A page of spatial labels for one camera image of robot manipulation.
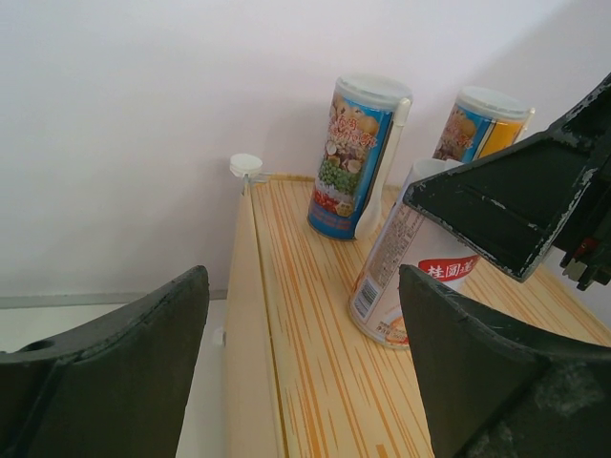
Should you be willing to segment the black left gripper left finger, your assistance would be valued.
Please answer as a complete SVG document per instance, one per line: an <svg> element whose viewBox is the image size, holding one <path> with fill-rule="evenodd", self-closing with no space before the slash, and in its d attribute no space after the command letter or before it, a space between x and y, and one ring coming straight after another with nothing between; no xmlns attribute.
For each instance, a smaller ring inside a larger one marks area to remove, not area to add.
<svg viewBox="0 0 611 458"><path fill-rule="evenodd" d="M208 307L208 272L198 265L97 319L2 353L2 456L175 456Z"/></svg>

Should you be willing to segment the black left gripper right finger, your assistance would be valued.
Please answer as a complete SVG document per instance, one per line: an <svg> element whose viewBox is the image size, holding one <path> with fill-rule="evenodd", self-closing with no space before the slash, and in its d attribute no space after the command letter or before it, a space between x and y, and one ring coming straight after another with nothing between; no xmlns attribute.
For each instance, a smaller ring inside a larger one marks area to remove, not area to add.
<svg viewBox="0 0 611 458"><path fill-rule="evenodd" d="M606 457L610 350L469 299L412 265L400 304L437 457Z"/></svg>

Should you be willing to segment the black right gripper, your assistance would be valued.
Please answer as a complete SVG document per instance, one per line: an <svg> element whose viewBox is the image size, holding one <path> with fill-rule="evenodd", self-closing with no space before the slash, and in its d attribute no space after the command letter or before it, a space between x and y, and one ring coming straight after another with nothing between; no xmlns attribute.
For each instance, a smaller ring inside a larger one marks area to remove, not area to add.
<svg viewBox="0 0 611 458"><path fill-rule="evenodd" d="M516 281L550 248L586 291L610 282L610 80L545 131L408 187L405 204Z"/></svg>

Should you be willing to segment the blue yellow can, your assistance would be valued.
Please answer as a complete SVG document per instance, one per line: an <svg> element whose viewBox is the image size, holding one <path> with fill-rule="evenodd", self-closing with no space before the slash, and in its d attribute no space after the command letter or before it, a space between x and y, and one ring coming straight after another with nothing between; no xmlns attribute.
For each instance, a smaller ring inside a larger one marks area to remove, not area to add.
<svg viewBox="0 0 611 458"><path fill-rule="evenodd" d="M456 96L432 157L468 163L497 153L518 141L535 112L505 93L465 86Z"/></svg>

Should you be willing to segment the white red label can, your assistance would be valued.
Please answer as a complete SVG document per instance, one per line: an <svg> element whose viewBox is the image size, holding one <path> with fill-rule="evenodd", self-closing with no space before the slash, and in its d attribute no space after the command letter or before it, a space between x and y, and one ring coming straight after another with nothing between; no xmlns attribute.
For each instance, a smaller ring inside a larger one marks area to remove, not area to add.
<svg viewBox="0 0 611 458"><path fill-rule="evenodd" d="M403 202L402 190L353 287L348 312L360 330L395 350L409 347L399 297L399 268L414 265L453 290L479 256L448 231Z"/></svg>

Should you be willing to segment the blue can with spoon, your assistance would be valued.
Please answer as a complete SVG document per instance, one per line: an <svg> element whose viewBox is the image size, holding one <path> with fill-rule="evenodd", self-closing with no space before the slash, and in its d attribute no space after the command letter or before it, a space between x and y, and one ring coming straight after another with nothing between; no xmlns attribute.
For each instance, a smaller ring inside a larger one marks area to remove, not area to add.
<svg viewBox="0 0 611 458"><path fill-rule="evenodd" d="M337 78L307 214L310 225L322 235L354 238L392 118L404 98L412 99L411 89L387 76L345 73Z"/></svg>

